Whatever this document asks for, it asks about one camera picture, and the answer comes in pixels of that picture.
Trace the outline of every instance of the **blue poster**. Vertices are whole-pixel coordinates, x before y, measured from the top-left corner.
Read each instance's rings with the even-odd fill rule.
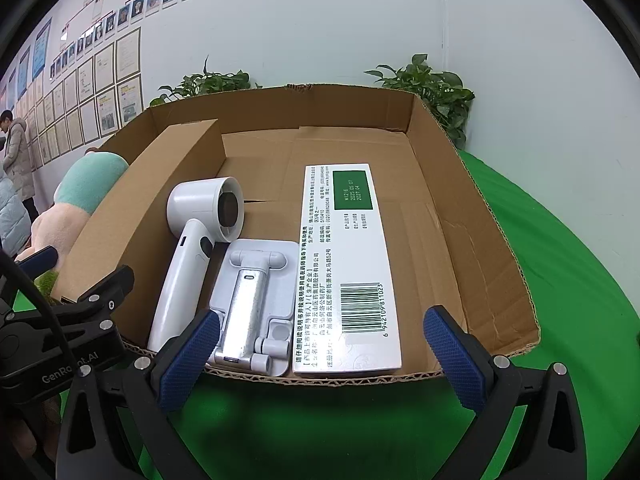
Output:
[[[27,74],[29,72],[29,54],[31,47],[27,47],[27,52],[22,54],[18,65],[18,99],[27,91]]]
[[[13,110],[15,106],[15,68],[9,76],[9,83],[6,91],[6,109]]]
[[[42,27],[42,30],[36,36],[36,43],[33,45],[33,68],[31,69],[31,79],[37,78],[38,74],[44,70],[47,60],[47,43],[49,43],[49,29],[51,28],[51,19]]]

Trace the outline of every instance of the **open cardboard box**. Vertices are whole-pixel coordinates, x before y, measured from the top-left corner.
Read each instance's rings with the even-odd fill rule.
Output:
[[[422,317],[443,304],[491,354],[540,341],[520,267],[449,139],[416,96],[319,85],[224,92],[146,110],[102,150],[130,168],[81,232],[53,296],[76,300],[120,264],[135,285],[113,314],[143,354],[177,244],[166,201],[179,182],[234,176],[245,198],[241,237],[299,241],[305,166],[366,162],[382,216],[394,284],[402,368],[375,377],[270,378],[285,384],[369,384],[439,372]],[[226,247],[216,245],[200,296],[206,308]]]

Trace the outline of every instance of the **green rectangle label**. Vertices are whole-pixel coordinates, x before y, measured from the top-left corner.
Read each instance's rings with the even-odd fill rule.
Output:
[[[335,209],[373,209],[366,171],[334,171]]]

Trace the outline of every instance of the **silver bolt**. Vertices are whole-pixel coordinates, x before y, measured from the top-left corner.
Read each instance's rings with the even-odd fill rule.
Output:
[[[566,366],[564,366],[562,363],[554,363],[554,372],[558,375],[565,375]]]
[[[511,361],[509,361],[509,359],[504,355],[497,355],[496,357],[494,357],[494,365],[496,365],[498,368],[509,368],[510,364]]]
[[[145,368],[148,368],[150,364],[151,364],[151,359],[149,359],[148,357],[139,357],[136,359],[136,362],[133,363],[133,365],[138,370],[144,370]]]

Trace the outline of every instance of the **corrugated cardboard edge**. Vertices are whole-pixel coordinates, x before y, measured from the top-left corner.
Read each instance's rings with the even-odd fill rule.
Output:
[[[292,86],[289,86],[289,89],[292,89],[292,90],[297,91],[297,92],[305,92],[305,91],[309,90],[312,86],[313,85],[298,85],[295,88],[293,88]],[[506,243],[506,245],[507,245],[507,247],[508,247],[508,249],[509,249],[509,251],[511,253],[511,256],[513,257],[514,261],[516,262],[516,265],[518,267],[518,271],[520,273],[520,277],[522,279],[522,283],[524,284],[524,287],[525,287],[525,289],[527,291],[527,298],[529,300],[529,304],[530,304],[530,307],[531,307],[532,312],[533,312],[534,322],[536,323],[536,327],[538,329],[538,338],[536,339],[536,341],[528,343],[523,348],[521,348],[521,349],[519,349],[517,351],[508,353],[507,356],[508,357],[514,357],[514,356],[527,354],[528,352],[533,350],[539,344],[540,338],[541,338],[541,335],[540,335],[541,330],[540,330],[540,323],[538,322],[538,315],[536,313],[536,307],[535,307],[535,304],[533,303],[533,300],[532,300],[532,297],[531,297],[531,291],[529,289],[529,284],[527,283],[527,280],[526,280],[526,278],[524,276],[524,272],[522,271],[522,267],[520,266],[520,263],[518,262],[518,259],[517,259],[516,255],[515,255],[515,253],[513,252],[513,248],[511,247],[509,241],[507,240],[507,237],[504,234],[504,231],[502,230],[502,227],[501,227],[500,223],[497,221],[497,218],[495,217],[495,214],[492,211],[491,206],[489,206],[489,203],[484,198],[484,195],[480,191],[478,185],[476,184],[476,181],[473,179],[473,177],[472,177],[470,171],[468,170],[468,167],[466,166],[464,160],[460,157],[460,154],[458,153],[458,150],[455,148],[455,146],[453,145],[453,143],[451,142],[451,140],[447,136],[446,132],[444,131],[444,129],[442,128],[440,123],[438,123],[438,121],[433,116],[431,111],[424,105],[424,102],[422,102],[422,106],[429,113],[429,115],[433,118],[433,120],[436,122],[436,124],[438,125],[439,129],[442,131],[442,134],[452,144],[452,147],[456,151],[456,155],[458,156],[458,159],[462,163],[462,166],[465,168],[466,174],[468,174],[469,179],[471,179],[471,181],[473,182],[474,187],[475,187],[476,191],[478,192],[478,195],[480,196],[480,198],[484,202],[486,208],[488,209],[489,213],[491,214],[492,218],[494,219],[494,222],[497,225],[498,230],[500,231],[500,234],[502,235],[502,238],[504,239],[504,242]],[[130,342],[126,341],[126,340],[124,341],[124,343],[125,343],[126,348],[129,351],[132,351],[135,354],[142,355],[142,356],[147,356],[147,357],[150,357],[150,358],[153,358],[156,355],[155,352],[151,352],[149,350],[142,349],[139,346],[133,345],[132,343],[130,343]],[[420,372],[420,373],[406,374],[406,375],[400,375],[400,376],[383,375],[383,376],[360,377],[360,378],[313,378],[313,377],[309,377],[309,376],[300,377],[300,378],[269,377],[269,376],[259,376],[259,375],[252,375],[252,374],[242,374],[242,373],[233,372],[233,371],[229,371],[229,370],[222,370],[220,368],[213,368],[209,364],[205,365],[205,367],[203,369],[203,372],[205,374],[207,374],[207,375],[212,375],[212,376],[217,376],[217,377],[222,377],[222,378],[227,378],[227,379],[249,381],[249,382],[252,382],[252,383],[282,384],[282,385],[285,385],[285,386],[294,386],[295,385],[295,386],[332,386],[332,387],[336,387],[336,386],[367,386],[367,385],[370,385],[370,384],[404,383],[404,382],[410,382],[410,381],[421,381],[421,380],[424,380],[424,379],[431,379],[431,378],[439,377],[439,376],[442,375],[442,370],[438,370],[438,371],[435,371],[435,372]]]

